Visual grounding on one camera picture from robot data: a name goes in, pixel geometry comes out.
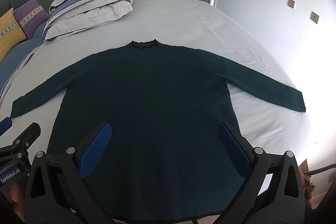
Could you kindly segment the person's left hand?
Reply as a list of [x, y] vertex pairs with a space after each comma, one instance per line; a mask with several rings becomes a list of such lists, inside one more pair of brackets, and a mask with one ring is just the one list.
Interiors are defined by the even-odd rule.
[[7, 188], [7, 194], [12, 203], [13, 212], [24, 222], [25, 212], [24, 212], [24, 198], [20, 190], [19, 184], [12, 184]]

